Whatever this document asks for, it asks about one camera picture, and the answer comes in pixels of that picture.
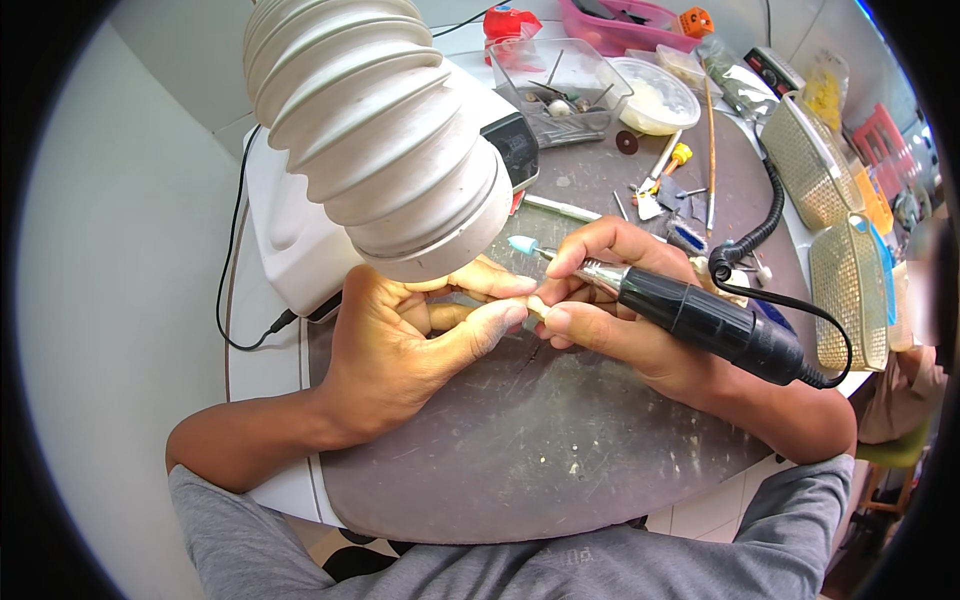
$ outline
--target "rotary tool handpiece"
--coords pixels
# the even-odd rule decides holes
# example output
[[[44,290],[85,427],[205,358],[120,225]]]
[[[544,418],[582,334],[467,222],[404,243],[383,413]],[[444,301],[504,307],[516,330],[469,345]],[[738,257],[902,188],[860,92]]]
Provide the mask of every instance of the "rotary tool handpiece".
[[[804,368],[804,349],[790,331],[699,286],[593,258],[576,275],[677,339],[765,381],[787,385]]]

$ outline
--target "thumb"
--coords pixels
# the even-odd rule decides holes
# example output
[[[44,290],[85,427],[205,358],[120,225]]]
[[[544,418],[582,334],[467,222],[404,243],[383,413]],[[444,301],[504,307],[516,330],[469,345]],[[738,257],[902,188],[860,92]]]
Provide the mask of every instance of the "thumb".
[[[575,344],[634,364],[640,341],[649,335],[648,322],[625,321],[585,302],[559,302],[547,312],[547,329]]]
[[[430,352],[445,366],[447,376],[490,352],[507,329],[523,323],[527,307],[520,300],[496,300],[473,310],[445,334],[430,341]]]

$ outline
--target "right hand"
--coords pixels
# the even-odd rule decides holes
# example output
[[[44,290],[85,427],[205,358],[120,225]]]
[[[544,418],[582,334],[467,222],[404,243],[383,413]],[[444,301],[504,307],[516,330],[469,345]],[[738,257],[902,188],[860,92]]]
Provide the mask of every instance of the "right hand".
[[[700,285],[686,255],[619,217],[606,216],[566,236],[535,295],[552,306],[537,333],[554,348],[579,344],[630,364],[664,396],[702,409],[732,366],[689,346],[573,275],[592,256]]]

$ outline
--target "beige mesh basket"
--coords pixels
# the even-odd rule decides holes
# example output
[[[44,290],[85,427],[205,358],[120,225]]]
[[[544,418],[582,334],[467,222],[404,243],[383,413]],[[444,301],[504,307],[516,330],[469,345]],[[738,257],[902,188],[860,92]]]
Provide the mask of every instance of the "beige mesh basket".
[[[827,126],[797,96],[783,95],[760,140],[804,224],[824,229],[862,212],[863,197]]]
[[[890,349],[904,352],[913,347],[913,330],[906,320],[906,263],[894,267],[894,294],[897,296],[897,322],[887,327]]]
[[[851,370],[883,371],[887,366],[887,299],[879,249],[867,223],[866,215],[850,213],[813,240],[810,285],[813,303],[833,315],[850,336]],[[816,323],[820,364],[843,369],[847,362],[843,336],[823,319]]]

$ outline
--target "gray t-shirt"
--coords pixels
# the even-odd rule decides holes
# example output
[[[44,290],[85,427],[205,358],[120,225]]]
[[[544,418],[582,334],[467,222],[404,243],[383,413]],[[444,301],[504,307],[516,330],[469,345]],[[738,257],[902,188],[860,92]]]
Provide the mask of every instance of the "gray t-shirt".
[[[186,548],[219,598],[813,598],[847,506],[853,458],[769,477],[733,543],[614,525],[578,536],[482,546],[418,544],[373,575],[337,584],[280,514],[184,466],[170,493]]]

